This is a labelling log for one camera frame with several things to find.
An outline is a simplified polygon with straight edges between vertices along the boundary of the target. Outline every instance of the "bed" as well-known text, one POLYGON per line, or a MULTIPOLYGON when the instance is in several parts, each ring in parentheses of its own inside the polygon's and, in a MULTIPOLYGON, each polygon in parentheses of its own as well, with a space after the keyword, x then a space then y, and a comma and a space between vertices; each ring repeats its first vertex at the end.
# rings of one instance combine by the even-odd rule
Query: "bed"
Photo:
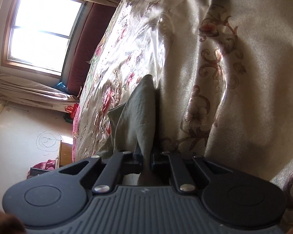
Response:
POLYGON ((122 0, 74 120, 74 161, 100 154, 108 110, 151 74, 161 148, 270 180, 293 222, 293 0, 122 0))

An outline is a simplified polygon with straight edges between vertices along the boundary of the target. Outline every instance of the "scribble on wall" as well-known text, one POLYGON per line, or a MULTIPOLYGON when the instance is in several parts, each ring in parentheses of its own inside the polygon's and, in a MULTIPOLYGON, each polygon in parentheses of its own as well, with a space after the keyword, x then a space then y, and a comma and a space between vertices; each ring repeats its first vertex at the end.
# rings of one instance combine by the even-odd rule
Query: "scribble on wall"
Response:
POLYGON ((55 130, 46 130, 38 135, 37 148, 46 152, 55 152, 60 147, 62 136, 55 130))

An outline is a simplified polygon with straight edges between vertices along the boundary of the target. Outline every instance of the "maroon upholstery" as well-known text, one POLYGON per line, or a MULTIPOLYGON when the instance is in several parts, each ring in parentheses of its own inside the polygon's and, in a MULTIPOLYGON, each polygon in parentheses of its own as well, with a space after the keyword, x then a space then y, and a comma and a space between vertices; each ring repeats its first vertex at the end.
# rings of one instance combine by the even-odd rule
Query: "maroon upholstery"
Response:
POLYGON ((94 3, 89 12, 67 81, 67 88, 73 95, 78 95, 80 87, 86 81, 90 68, 87 61, 92 58, 115 10, 114 7, 94 3))

